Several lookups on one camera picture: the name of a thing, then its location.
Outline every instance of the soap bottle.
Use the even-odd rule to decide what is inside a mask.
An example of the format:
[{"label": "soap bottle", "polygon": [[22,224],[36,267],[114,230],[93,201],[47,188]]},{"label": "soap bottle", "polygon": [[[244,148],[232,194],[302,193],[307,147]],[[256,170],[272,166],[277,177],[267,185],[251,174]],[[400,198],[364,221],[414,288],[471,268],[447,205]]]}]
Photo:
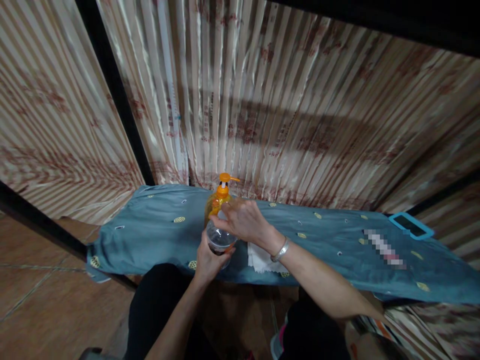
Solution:
[{"label": "soap bottle", "polygon": [[236,177],[231,177],[229,173],[222,172],[220,174],[220,185],[216,188],[216,192],[208,197],[205,204],[205,219],[203,226],[206,227],[209,222],[210,215],[217,215],[222,209],[222,204],[229,202],[232,197],[229,194],[229,181],[240,181]]}]

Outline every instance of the bed frame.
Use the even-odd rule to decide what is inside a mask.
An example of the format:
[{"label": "bed frame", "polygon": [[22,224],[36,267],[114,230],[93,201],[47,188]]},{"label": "bed frame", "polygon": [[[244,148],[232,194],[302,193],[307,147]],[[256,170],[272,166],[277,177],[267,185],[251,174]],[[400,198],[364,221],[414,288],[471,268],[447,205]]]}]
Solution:
[{"label": "bed frame", "polygon": [[[132,109],[127,101],[127,94],[97,2],[96,0],[75,0],[75,2],[115,106],[118,109],[118,114],[144,182],[146,185],[154,186],[154,177],[139,131],[135,125]],[[428,6],[419,5],[418,2],[409,3],[408,1],[385,3],[384,1],[367,2],[364,0],[276,0],[275,2],[480,58],[480,32],[477,32],[474,26],[469,25],[476,24],[476,19],[472,21],[467,19],[474,16],[474,12],[469,12],[468,9],[459,13],[456,9],[446,8],[450,5],[432,9]],[[441,16],[445,14],[448,14],[448,21],[445,21]],[[417,215],[479,180],[480,169],[476,169],[406,212],[412,216]],[[370,210],[375,211],[381,204],[381,200],[379,199]],[[85,244],[1,181],[0,210],[86,263],[87,246]],[[129,290],[135,291],[137,288],[137,284],[124,275],[110,273],[106,275]],[[391,308],[419,302],[418,300],[401,298],[384,302],[383,305],[385,308]]]}]

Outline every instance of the plastic bottle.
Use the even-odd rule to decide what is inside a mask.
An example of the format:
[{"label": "plastic bottle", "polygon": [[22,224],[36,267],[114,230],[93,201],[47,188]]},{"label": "plastic bottle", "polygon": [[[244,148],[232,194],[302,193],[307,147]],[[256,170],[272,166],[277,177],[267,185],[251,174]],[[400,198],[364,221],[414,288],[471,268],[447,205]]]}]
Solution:
[{"label": "plastic bottle", "polygon": [[229,181],[240,181],[236,177],[231,177],[229,173],[222,172],[220,174],[220,185],[216,188],[216,192],[208,197],[205,204],[205,219],[204,226],[207,226],[210,215],[217,215],[222,208],[222,204],[229,202],[232,197],[229,194]]},{"label": "plastic bottle", "polygon": [[[217,216],[220,219],[227,219],[221,210],[218,212]],[[212,220],[206,225],[206,235],[208,236],[208,247],[210,247],[212,253],[218,256],[230,250],[238,240],[233,234],[215,227]],[[222,269],[225,269],[229,263],[230,261],[228,261]]]}]

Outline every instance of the blue cloth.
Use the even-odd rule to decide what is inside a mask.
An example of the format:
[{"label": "blue cloth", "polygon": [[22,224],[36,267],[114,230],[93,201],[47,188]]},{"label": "blue cloth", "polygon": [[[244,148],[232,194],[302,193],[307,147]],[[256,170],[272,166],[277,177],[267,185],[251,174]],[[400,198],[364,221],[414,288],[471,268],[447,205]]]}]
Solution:
[{"label": "blue cloth", "polygon": [[[88,245],[88,261],[95,257],[93,263],[99,264],[100,270],[116,274],[145,274],[161,263],[175,264],[184,273],[193,274],[188,264],[197,256],[210,194],[185,185],[141,186],[118,215],[101,227],[98,239]],[[480,304],[477,271],[433,238],[416,241],[403,235],[381,213],[257,203],[266,220],[282,234],[360,290],[425,302]],[[185,220],[175,222],[177,218]],[[387,242],[404,260],[406,269],[395,269],[371,244],[361,244],[359,239],[367,239],[365,229],[387,234]],[[219,280],[298,285],[292,276],[255,272],[248,266],[247,244],[238,241],[236,248],[230,265],[219,273]]]}]

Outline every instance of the silver bracelet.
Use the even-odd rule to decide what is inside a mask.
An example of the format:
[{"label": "silver bracelet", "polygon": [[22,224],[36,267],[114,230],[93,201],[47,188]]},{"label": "silver bracelet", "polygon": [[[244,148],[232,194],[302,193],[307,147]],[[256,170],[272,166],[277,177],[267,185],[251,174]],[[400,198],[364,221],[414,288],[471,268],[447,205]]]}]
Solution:
[{"label": "silver bracelet", "polygon": [[285,236],[285,243],[283,244],[283,247],[280,249],[278,254],[275,256],[270,256],[270,260],[272,262],[276,263],[278,260],[282,258],[283,255],[285,255],[285,253],[289,249],[289,242],[290,242],[290,239]]}]

